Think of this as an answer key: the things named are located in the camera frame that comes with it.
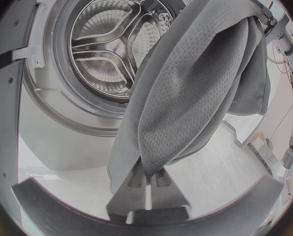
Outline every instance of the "dark gray cloth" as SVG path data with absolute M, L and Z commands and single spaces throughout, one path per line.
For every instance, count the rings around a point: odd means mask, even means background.
M 193 0 L 138 69 L 107 171 L 115 193 L 141 156 L 147 177 L 202 148 L 226 112 L 268 107 L 267 46 L 250 0 Z

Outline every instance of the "cable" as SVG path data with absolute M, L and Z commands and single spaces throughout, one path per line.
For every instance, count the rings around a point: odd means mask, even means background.
M 286 116 L 288 115 L 288 113 L 291 111 L 292 107 L 293 107 L 293 103 L 292 103 L 292 106 L 290 107 L 290 109 L 288 110 L 288 112 L 286 113 L 286 115 L 283 117 L 282 121 L 280 121 L 280 123 L 279 123 L 278 127 L 276 128 L 276 130 L 273 132 L 272 136 L 270 137 L 269 142 L 271 142 L 271 139 L 272 139 L 274 133 L 277 131 L 277 129 L 279 128 L 279 126 L 281 125 L 281 123 L 283 122 L 283 120 L 286 118 Z M 267 155 L 267 158 L 269 159 L 269 157 L 268 157 L 268 146 L 267 146 L 267 150 L 266 150 L 266 155 Z
M 274 64 L 279 64 L 279 65 L 283 65 L 284 63 L 286 63 L 286 61 L 285 61 L 285 60 L 276 61 L 276 60 L 274 60 L 274 59 L 270 58 L 269 56 L 268 56 L 268 60 L 269 60 L 271 63 L 274 63 Z
M 280 71 L 280 73 L 282 73 L 282 74 L 287 74 L 288 73 L 288 71 L 287 72 L 282 72 L 281 70 L 280 70 L 280 68 L 279 68 L 279 66 L 278 66 L 278 64 L 280 64 L 280 65 L 282 65 L 282 64 L 286 64 L 287 63 L 287 61 L 283 58 L 283 61 L 277 61 L 276 60 L 276 56 L 275 56 L 275 54 L 274 54 L 274 44 L 272 43 L 272 53 L 273 53 L 273 57 L 274 57 L 274 59 L 272 59 L 272 58 L 270 58 L 269 56 L 268 56 L 268 60 L 270 61 L 270 62 L 272 62 L 272 63 L 274 63 L 274 64 L 276 64 L 276 66 L 277 66 L 277 68 L 278 68 L 278 70 Z

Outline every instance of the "gray towel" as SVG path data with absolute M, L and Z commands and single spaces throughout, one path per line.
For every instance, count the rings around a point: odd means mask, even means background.
M 228 112 L 263 115 L 267 46 L 250 0 L 193 0 L 138 69 L 107 171 L 115 193 L 141 156 L 150 178 L 199 151 Z

